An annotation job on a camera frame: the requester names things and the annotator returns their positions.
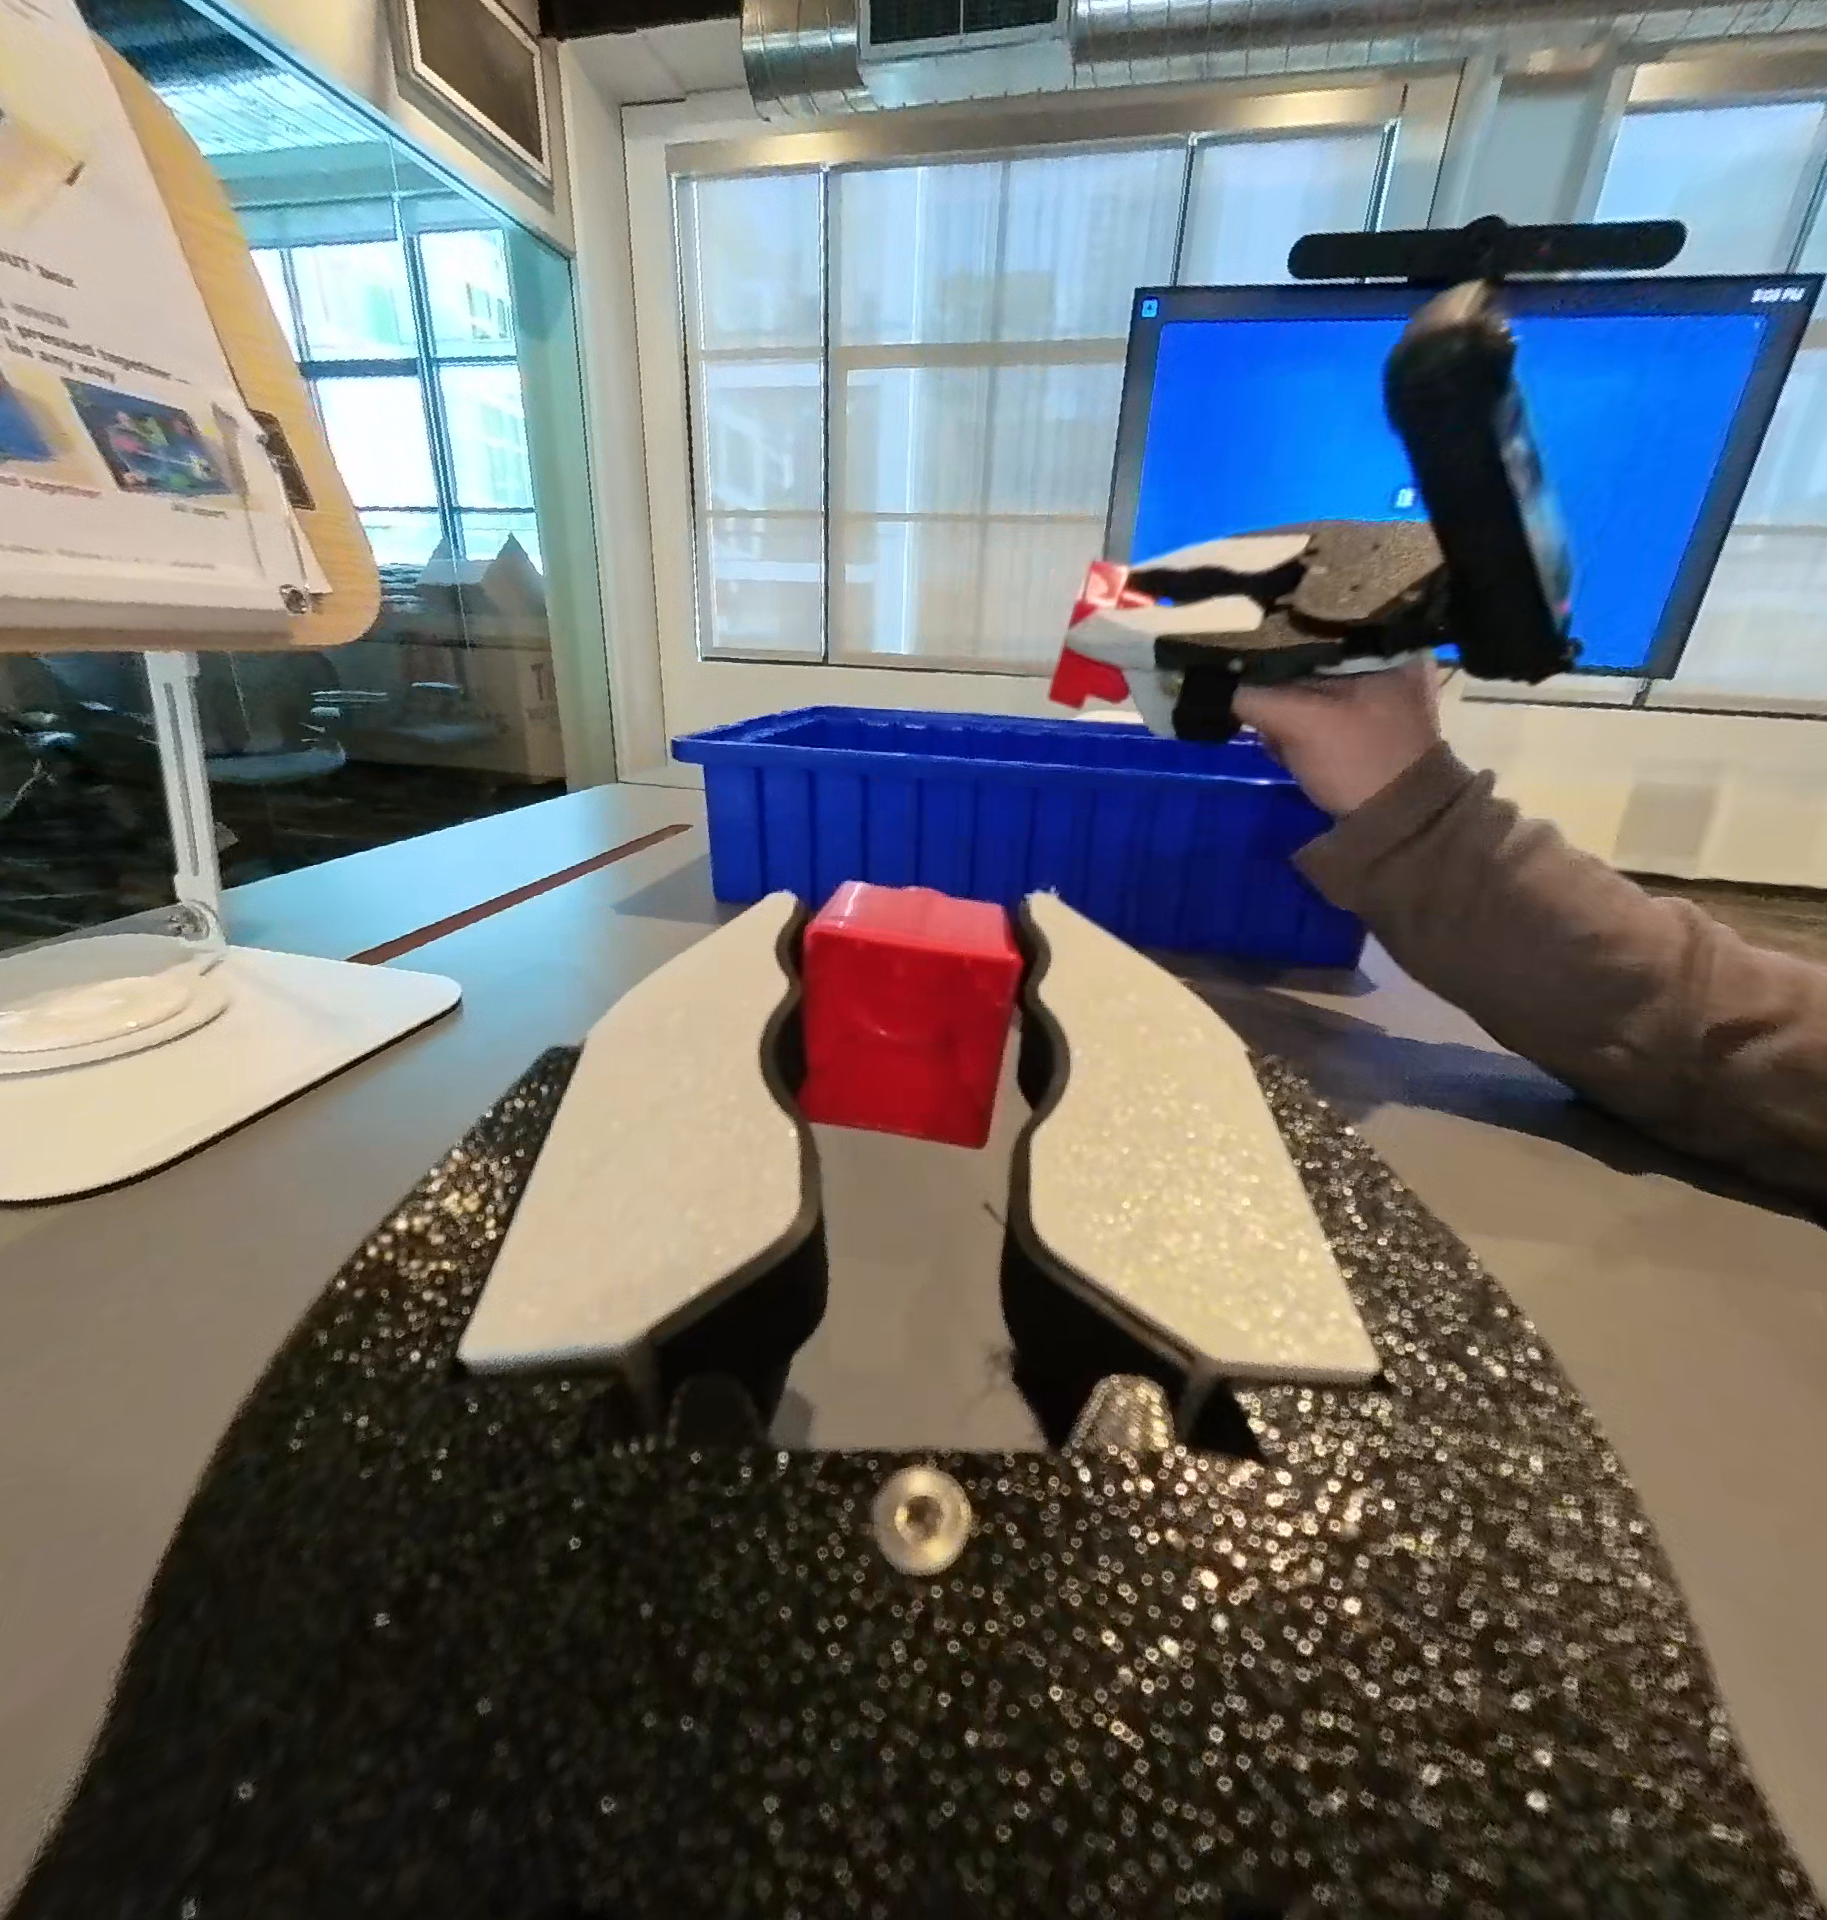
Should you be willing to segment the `instruction board stand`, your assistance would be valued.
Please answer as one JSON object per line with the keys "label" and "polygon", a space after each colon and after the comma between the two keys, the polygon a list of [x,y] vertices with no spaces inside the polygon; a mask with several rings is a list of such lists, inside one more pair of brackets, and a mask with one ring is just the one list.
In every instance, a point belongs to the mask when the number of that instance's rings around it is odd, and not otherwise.
{"label": "instruction board stand", "polygon": [[161,930],[0,957],[0,1209],[132,1186],[460,1006],[226,932],[201,657],[306,665],[376,611],[205,157],[76,4],[0,4],[0,661],[143,665],[173,851]]}

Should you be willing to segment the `metal air vent grille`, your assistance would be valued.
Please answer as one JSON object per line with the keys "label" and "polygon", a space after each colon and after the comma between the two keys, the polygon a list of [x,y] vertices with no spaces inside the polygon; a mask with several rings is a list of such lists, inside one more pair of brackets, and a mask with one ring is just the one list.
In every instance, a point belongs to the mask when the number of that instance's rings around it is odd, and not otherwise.
{"label": "metal air vent grille", "polygon": [[999,52],[1061,37],[1066,3],[863,3],[863,62]]}

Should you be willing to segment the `cardboard box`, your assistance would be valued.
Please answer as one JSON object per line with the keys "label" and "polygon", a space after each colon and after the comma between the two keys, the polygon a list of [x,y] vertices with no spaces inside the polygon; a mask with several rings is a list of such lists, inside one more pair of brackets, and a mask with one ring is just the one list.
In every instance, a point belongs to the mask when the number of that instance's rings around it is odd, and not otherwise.
{"label": "cardboard box", "polygon": [[507,535],[478,559],[445,549],[390,598],[378,630],[402,673],[393,729],[436,766],[564,780],[558,675],[541,566]]}

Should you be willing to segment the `blue plastic bin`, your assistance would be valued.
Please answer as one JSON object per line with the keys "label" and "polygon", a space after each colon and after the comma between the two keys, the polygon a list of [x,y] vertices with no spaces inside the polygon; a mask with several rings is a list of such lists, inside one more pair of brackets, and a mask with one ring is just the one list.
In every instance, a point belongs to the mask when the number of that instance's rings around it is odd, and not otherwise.
{"label": "blue plastic bin", "polygon": [[1351,972],[1356,916],[1296,869],[1327,820],[1250,735],[795,707],[671,742],[702,777],[715,901],[843,884],[1011,909],[1054,895],[1133,948]]}

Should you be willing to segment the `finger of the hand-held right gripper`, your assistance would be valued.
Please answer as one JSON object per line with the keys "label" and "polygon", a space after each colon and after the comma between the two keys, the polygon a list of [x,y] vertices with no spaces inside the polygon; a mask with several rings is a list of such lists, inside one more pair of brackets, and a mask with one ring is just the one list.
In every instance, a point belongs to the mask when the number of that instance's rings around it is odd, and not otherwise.
{"label": "finger of the hand-held right gripper", "polygon": [[1290,607],[1331,526],[1234,535],[1188,542],[1128,568],[1126,607],[1200,607],[1210,600],[1250,600],[1262,610]]}
{"label": "finger of the hand-held right gripper", "polygon": [[1237,679],[1272,644],[1246,598],[1082,598],[1063,636],[1063,705],[1133,707],[1154,735],[1234,735]]}

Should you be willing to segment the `large grid window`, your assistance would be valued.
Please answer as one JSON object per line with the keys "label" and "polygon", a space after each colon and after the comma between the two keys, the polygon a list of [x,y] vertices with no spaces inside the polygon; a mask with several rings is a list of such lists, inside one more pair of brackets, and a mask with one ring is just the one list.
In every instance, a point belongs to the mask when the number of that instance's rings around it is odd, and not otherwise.
{"label": "large grid window", "polygon": [[667,155],[698,669],[1045,669],[1113,469],[1139,285],[1280,283],[1310,229],[1685,225],[1681,275],[1822,277],[1670,678],[1571,702],[1827,707],[1827,60],[1468,67],[1093,111],[994,151],[863,133]]}

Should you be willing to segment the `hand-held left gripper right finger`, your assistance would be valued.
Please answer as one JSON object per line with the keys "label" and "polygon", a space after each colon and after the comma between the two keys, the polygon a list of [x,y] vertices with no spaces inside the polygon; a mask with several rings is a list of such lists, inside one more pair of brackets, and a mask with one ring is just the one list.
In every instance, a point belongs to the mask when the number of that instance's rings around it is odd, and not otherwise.
{"label": "hand-held left gripper right finger", "polygon": [[1380,1356],[1257,1068],[1187,985],[1068,903],[1031,952],[1007,1241],[1187,1384],[1369,1384]]}

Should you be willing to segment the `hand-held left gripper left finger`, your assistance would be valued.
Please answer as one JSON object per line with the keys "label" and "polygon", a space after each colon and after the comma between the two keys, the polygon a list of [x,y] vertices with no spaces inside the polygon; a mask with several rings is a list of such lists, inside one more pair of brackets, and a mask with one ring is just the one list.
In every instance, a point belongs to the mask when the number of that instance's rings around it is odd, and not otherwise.
{"label": "hand-held left gripper left finger", "polygon": [[782,1374],[827,1296],[784,1041],[806,906],[770,895],[589,1030],[458,1346],[479,1378]]}

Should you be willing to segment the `person's right hand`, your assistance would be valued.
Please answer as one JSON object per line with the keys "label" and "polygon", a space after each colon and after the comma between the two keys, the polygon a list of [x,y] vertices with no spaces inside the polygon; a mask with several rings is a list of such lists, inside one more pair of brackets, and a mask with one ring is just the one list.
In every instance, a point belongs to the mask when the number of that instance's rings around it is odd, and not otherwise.
{"label": "person's right hand", "polygon": [[1445,742],[1439,666],[1426,655],[1358,675],[1240,687],[1234,711],[1334,822],[1356,815]]}

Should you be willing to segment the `blue display screen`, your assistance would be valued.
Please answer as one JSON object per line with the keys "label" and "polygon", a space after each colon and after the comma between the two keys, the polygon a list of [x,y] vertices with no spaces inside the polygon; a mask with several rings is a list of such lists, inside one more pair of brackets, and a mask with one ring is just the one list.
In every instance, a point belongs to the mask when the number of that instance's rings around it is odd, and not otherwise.
{"label": "blue display screen", "polygon": [[[1517,375],[1571,551],[1583,675],[1670,678],[1820,275],[1514,281]],[[1139,291],[1102,554],[1310,522],[1417,522],[1381,369],[1411,285]]]}

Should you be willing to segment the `red mega block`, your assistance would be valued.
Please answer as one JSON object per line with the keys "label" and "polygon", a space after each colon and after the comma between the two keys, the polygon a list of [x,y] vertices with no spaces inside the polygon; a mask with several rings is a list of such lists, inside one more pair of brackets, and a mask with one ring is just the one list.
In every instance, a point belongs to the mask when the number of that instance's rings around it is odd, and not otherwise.
{"label": "red mega block", "polygon": [[1135,633],[1121,639],[1116,630],[1125,616],[1139,616],[1156,604],[1152,595],[1133,587],[1131,568],[1095,561],[1066,622],[1047,687],[1049,702],[1068,710],[1133,703],[1131,669],[1150,669],[1150,641]]}
{"label": "red mega block", "polygon": [[1001,905],[843,882],[806,927],[801,987],[804,1116],[985,1146],[1022,989]]}

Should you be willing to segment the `silver ventilation duct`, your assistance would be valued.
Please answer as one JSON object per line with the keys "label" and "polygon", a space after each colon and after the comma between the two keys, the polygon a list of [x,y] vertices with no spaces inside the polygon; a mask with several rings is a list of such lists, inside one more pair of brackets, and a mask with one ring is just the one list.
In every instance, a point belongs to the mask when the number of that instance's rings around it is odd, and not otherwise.
{"label": "silver ventilation duct", "polygon": [[1827,34],[1827,3],[1066,3],[1061,37],[863,62],[860,3],[747,3],[738,56],[769,121],[1070,90],[1380,74],[1476,52]]}

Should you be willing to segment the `person's right forearm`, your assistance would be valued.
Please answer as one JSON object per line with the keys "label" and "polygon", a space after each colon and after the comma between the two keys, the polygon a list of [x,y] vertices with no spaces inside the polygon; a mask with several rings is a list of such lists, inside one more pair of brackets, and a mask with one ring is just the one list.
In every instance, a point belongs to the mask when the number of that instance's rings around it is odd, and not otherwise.
{"label": "person's right forearm", "polygon": [[1445,746],[1296,862],[1498,1045],[1665,1150],[1827,1218],[1827,963],[1645,891]]}

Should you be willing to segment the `framed wall vent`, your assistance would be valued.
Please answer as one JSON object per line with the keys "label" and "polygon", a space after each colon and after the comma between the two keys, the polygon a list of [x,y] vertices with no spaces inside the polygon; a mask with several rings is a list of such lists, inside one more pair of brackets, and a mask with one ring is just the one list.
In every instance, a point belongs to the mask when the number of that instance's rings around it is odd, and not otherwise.
{"label": "framed wall vent", "polygon": [[525,179],[553,186],[538,14],[509,3],[390,3],[393,71]]}

